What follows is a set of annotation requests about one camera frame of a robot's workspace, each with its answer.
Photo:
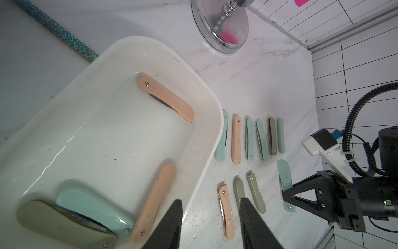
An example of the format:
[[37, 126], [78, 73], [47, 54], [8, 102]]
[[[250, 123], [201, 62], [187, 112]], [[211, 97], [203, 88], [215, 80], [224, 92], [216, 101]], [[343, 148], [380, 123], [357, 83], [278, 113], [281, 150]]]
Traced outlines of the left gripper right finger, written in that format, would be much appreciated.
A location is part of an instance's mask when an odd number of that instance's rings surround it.
[[241, 236], [244, 249], [283, 249], [248, 198], [239, 206]]

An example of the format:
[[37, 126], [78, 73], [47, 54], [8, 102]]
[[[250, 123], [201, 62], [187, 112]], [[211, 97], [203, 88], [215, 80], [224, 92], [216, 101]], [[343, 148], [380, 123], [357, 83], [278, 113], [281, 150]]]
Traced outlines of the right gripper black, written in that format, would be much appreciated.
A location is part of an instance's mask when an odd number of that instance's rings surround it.
[[[363, 141], [362, 145], [372, 174], [354, 182], [362, 214], [378, 229], [392, 232], [373, 220], [388, 221], [398, 216], [398, 127], [382, 129], [373, 144]], [[333, 223], [337, 208], [335, 177], [332, 171], [318, 171], [282, 191], [283, 200]]]

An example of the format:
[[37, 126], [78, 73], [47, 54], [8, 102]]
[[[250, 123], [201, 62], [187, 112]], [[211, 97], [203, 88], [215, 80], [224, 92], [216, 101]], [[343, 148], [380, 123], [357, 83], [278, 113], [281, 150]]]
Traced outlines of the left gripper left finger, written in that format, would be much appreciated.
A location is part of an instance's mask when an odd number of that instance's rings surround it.
[[182, 218], [182, 201], [176, 199], [142, 249], [179, 249]]

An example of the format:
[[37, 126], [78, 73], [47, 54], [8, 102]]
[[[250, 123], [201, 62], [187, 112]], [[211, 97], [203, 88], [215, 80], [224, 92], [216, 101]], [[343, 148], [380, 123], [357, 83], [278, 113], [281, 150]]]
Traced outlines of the peach folding fruit knife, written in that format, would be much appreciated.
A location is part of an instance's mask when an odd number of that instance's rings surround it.
[[237, 115], [232, 119], [232, 162], [235, 165], [241, 163], [241, 118]]
[[224, 234], [231, 241], [235, 237], [235, 224], [227, 184], [223, 184], [218, 188], [218, 195], [224, 223]]

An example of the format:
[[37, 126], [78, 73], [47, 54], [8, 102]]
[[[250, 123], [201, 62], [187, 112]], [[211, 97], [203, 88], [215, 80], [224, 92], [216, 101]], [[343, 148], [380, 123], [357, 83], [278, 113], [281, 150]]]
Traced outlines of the mint folding fruit knife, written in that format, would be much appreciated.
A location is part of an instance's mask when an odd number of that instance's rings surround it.
[[263, 161], [267, 161], [269, 158], [268, 141], [265, 135], [264, 124], [260, 119], [256, 120], [256, 131], [260, 146], [261, 159]]
[[245, 119], [246, 127], [246, 159], [247, 161], [254, 161], [255, 159], [255, 125], [250, 117]]
[[229, 122], [229, 114], [226, 111], [223, 111], [223, 130], [221, 134], [220, 141], [215, 150], [215, 160], [217, 162], [224, 162], [226, 159], [226, 143], [227, 143], [227, 134], [228, 134], [228, 122]]
[[278, 150], [284, 154], [286, 152], [285, 134], [284, 134], [284, 120], [277, 118], [277, 137], [278, 137]]

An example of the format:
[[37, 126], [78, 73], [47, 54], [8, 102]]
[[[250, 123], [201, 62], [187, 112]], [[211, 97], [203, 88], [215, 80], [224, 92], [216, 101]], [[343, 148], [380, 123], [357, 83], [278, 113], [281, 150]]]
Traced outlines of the mint knife bottom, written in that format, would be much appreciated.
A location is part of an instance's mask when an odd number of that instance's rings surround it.
[[81, 186], [62, 189], [56, 197], [56, 204], [100, 223], [121, 241], [130, 239], [135, 226], [135, 221], [121, 209]]

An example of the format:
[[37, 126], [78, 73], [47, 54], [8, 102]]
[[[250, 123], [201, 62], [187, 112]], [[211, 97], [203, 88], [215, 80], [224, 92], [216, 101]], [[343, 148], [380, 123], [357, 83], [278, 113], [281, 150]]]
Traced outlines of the olive green folding fruit knife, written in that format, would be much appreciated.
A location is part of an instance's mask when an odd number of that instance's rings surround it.
[[270, 140], [270, 153], [272, 156], [277, 155], [277, 129], [276, 129], [276, 120], [274, 117], [270, 117], [268, 119], [269, 124], [269, 140]]

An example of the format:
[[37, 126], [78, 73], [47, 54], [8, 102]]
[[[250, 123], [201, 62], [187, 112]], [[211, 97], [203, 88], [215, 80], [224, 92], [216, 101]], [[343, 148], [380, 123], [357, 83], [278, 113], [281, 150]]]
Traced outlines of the large olive knife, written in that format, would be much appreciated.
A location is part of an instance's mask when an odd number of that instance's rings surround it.
[[114, 249], [118, 241], [102, 224], [42, 200], [25, 203], [17, 220], [31, 231], [78, 249]]

